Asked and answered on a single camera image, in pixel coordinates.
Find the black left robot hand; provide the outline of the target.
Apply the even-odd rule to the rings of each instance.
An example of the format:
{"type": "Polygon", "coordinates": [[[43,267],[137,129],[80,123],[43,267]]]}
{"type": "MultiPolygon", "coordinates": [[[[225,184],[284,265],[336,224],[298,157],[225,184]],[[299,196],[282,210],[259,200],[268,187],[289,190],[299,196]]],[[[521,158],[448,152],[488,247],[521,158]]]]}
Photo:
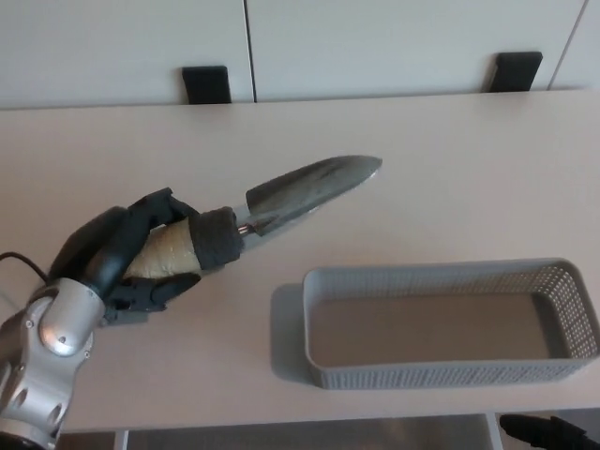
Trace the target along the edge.
{"type": "Polygon", "coordinates": [[[165,187],[129,207],[114,206],[70,235],[49,269],[46,284],[68,278],[92,288],[103,300],[103,325],[142,323],[194,287],[196,273],[174,276],[132,276],[126,271],[141,252],[151,231],[177,224],[195,210],[165,187]]]}

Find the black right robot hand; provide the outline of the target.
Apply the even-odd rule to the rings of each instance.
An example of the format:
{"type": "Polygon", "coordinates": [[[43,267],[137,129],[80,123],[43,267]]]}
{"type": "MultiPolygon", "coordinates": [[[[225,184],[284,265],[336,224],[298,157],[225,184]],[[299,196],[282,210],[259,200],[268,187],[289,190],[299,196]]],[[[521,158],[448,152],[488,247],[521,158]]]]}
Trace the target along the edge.
{"type": "Polygon", "coordinates": [[[598,449],[599,408],[497,415],[502,445],[508,449],[598,449]]]}

